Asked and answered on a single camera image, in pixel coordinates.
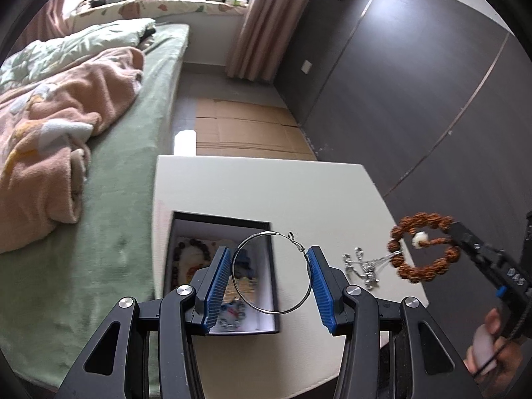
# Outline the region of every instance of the silver screw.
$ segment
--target silver screw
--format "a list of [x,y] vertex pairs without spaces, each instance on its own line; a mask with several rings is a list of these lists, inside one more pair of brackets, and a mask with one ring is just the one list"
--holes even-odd
[[362,293],[362,289],[356,285],[349,285],[346,291],[349,295],[360,295]]
[[131,297],[124,297],[122,298],[122,300],[120,300],[118,302],[118,305],[121,307],[121,308],[128,308],[129,306],[131,306],[133,304],[133,299]]
[[415,297],[406,297],[404,302],[409,308],[417,308],[419,306],[419,300]]
[[190,285],[181,285],[176,291],[179,295],[189,295],[192,292],[192,287]]

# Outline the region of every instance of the table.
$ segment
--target table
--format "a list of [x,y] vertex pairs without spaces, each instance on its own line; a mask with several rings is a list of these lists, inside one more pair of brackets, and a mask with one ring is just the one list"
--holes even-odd
[[[361,165],[274,159],[159,156],[153,208],[153,270],[161,297],[164,257],[172,211],[270,222],[292,231],[306,248],[319,245],[329,264],[342,269],[341,255],[364,249],[368,260],[385,255],[395,225]],[[272,240],[281,309],[299,301],[308,284],[301,257],[277,250]],[[405,250],[407,262],[412,263]],[[399,278],[387,265],[373,295],[400,302],[427,297],[421,284]],[[362,280],[353,282],[363,286]],[[207,399],[284,399],[338,375],[343,337],[322,325],[313,294],[281,316],[278,334],[195,337]]]

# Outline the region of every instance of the open box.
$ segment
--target open box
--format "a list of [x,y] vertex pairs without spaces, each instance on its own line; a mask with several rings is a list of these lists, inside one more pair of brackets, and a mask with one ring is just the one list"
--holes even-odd
[[[270,224],[174,211],[164,272],[164,295],[180,285],[188,284],[196,270],[208,266],[219,247],[227,246],[231,253],[234,253],[241,241],[262,231],[270,231]],[[239,253],[237,261],[240,260],[241,254],[248,257],[249,271],[253,272],[253,302],[259,308],[271,311],[278,310],[276,275],[270,236],[256,238],[247,243]],[[229,284],[228,290],[232,288],[231,279]],[[241,310],[245,311],[245,317],[239,321],[237,328],[224,327],[220,316],[216,325],[211,328],[209,335],[279,332],[278,315],[264,314],[247,305],[244,305]]]

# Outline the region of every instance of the green quilt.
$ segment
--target green quilt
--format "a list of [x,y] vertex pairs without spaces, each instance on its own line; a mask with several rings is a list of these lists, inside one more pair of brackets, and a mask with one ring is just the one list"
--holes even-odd
[[123,296],[154,298],[151,217],[156,157],[170,116],[188,25],[157,27],[131,108],[89,141],[92,162],[76,225],[0,255],[0,347],[21,377],[59,387]]

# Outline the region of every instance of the silver necklace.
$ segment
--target silver necklace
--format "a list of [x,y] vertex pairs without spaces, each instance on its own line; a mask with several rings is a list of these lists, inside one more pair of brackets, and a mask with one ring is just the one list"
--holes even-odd
[[[363,261],[364,251],[360,247],[355,248],[355,256],[357,261],[353,261],[353,258],[349,254],[343,254],[342,258],[344,260],[345,272],[346,274],[355,273],[360,279],[364,280],[364,285],[368,289],[373,289],[374,286],[379,284],[379,279],[377,278],[377,267],[389,262],[389,260],[395,255],[401,255],[403,252],[397,250],[392,252],[382,258],[377,258],[376,260]],[[362,273],[358,273],[355,266],[360,265]]]

